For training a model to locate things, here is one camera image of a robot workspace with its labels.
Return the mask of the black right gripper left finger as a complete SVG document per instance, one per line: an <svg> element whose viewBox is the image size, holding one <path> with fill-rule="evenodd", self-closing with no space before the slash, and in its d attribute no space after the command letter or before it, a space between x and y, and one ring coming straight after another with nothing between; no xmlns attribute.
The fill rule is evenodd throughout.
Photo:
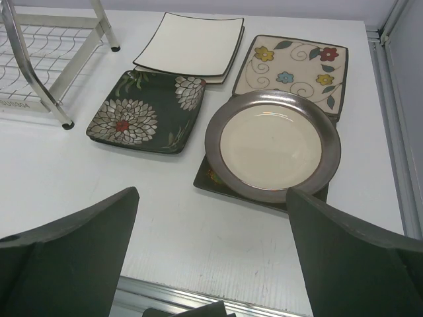
<svg viewBox="0 0 423 317"><path fill-rule="evenodd" d="M86 209L1 239L2 316L108 316L139 193L126 188Z"/></svg>

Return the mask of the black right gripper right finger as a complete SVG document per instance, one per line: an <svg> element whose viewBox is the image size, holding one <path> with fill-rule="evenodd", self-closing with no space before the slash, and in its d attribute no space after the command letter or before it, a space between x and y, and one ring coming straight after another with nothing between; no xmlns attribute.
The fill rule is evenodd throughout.
<svg viewBox="0 0 423 317"><path fill-rule="evenodd" d="M289 222L314 316L421 316L422 241L295 188Z"/></svg>

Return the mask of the round silver-rimmed cream plate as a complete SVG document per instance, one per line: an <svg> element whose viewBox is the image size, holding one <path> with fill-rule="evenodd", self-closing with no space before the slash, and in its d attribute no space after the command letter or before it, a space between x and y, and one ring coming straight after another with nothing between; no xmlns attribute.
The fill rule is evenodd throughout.
<svg viewBox="0 0 423 317"><path fill-rule="evenodd" d="M341 159L339 134L313 102L262 90L228 100L212 116L207 160L223 183L249 199L283 203L289 188L323 189Z"/></svg>

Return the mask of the dark square teal-centre plate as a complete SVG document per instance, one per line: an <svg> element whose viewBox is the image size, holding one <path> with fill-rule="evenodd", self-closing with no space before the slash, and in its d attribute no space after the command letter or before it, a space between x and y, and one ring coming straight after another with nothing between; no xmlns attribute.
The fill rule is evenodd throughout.
<svg viewBox="0 0 423 317"><path fill-rule="evenodd" d="M235 199L239 199L242 201L246 201L249 203L253 203L255 205L259 205L262 207L268 207L273 210L281 211L283 213L287 213L287 207L285 203L266 203L257 201L254 199L246 198L242 195L239 195L237 192L233 191L229 188L221 178L213 171L211 168L207 157L204 156L201 165L198 169L196 177L193 182L194 187L199 188L201 190L206 190L208 192L213 192L215 194L224 195L226 197L232 197Z"/></svg>

